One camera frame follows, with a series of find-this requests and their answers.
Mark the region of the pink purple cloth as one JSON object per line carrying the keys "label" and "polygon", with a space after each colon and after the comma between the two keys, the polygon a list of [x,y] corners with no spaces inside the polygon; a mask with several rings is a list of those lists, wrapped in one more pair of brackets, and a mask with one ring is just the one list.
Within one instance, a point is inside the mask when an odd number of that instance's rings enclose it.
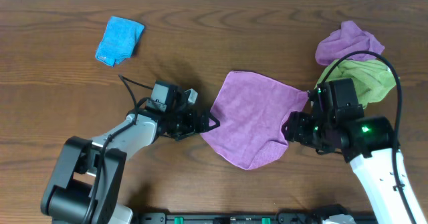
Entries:
{"label": "pink purple cloth", "polygon": [[288,149],[282,126],[307,100],[306,92],[261,74],[229,72],[211,108],[220,127],[201,136],[231,164],[257,169]]}

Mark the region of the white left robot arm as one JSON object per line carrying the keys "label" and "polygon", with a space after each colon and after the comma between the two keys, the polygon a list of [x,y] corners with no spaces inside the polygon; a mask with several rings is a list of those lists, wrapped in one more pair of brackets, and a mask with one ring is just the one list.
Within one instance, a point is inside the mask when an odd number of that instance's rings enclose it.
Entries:
{"label": "white left robot arm", "polygon": [[131,223],[133,211],[117,202],[126,161],[160,136],[179,141],[220,125],[193,107],[193,89],[158,80],[151,92],[107,133],[66,140],[40,204],[52,223]]}

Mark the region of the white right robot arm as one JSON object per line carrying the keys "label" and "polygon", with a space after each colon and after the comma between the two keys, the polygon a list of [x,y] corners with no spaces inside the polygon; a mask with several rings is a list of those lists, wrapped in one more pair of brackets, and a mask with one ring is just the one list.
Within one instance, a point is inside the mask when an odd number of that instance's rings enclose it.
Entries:
{"label": "white right robot arm", "polygon": [[311,113],[291,112],[282,126],[287,141],[318,154],[340,152],[362,184],[379,223],[425,223],[395,131],[384,116],[364,116],[351,79],[318,84],[308,93]]}

